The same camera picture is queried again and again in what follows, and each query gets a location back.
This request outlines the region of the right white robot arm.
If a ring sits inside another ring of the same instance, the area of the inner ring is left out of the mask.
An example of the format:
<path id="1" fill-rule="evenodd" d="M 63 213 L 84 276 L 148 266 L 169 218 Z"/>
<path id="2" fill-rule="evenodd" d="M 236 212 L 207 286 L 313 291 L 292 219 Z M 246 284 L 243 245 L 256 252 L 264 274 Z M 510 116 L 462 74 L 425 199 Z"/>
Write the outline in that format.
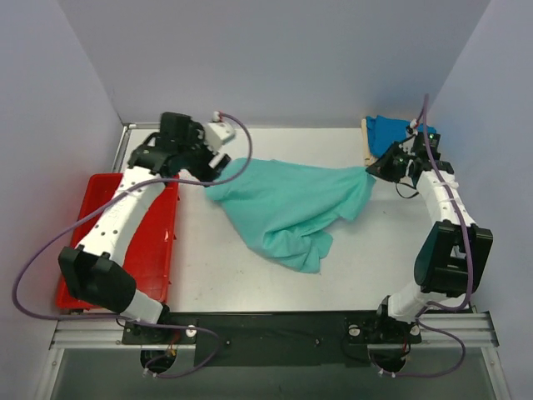
<path id="1" fill-rule="evenodd" d="M 480 285 L 493 243 L 490 229 L 467 212 L 454 169 L 437 151 L 437 133 L 415 132 L 394 142 L 367 172 L 389 183 L 411 185 L 426 205 L 432 223 L 414 264 L 414 277 L 383 302 L 385 312 L 371 321 L 376 338 L 390 341 L 401 323 L 413 323 L 430 308 L 464 309 Z"/>

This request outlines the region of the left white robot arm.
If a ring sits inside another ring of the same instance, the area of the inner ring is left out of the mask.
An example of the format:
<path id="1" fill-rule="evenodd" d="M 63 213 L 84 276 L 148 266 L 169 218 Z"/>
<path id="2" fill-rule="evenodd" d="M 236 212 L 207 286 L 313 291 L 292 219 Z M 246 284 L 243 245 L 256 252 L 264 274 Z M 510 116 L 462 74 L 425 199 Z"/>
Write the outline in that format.
<path id="1" fill-rule="evenodd" d="M 124 269 L 127 250 L 167 179 L 186 170 L 201 182 L 216 180 L 231 160 L 219 151 L 235 135 L 220 115 L 200 124 L 185 114 L 163 113 L 158 131 L 132 151 L 110 206 L 76 247 L 60 252 L 58 262 L 70 295 L 143 321 L 142 334 L 150 342 L 166 341 L 172 324 L 161 316 L 162 303 L 139 290 Z"/>

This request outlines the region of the teal t shirt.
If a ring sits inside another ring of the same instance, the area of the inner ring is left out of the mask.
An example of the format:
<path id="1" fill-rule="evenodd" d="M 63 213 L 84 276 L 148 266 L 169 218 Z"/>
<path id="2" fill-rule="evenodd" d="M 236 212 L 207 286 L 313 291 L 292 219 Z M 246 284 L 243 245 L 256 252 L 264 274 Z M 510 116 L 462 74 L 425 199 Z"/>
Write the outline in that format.
<path id="1" fill-rule="evenodd" d="M 371 198 L 375 178 L 363 167 L 326 168 L 238 158 L 222 185 L 207 187 L 246 246 L 299 273 L 318 273 L 339 219 L 353 222 Z"/>

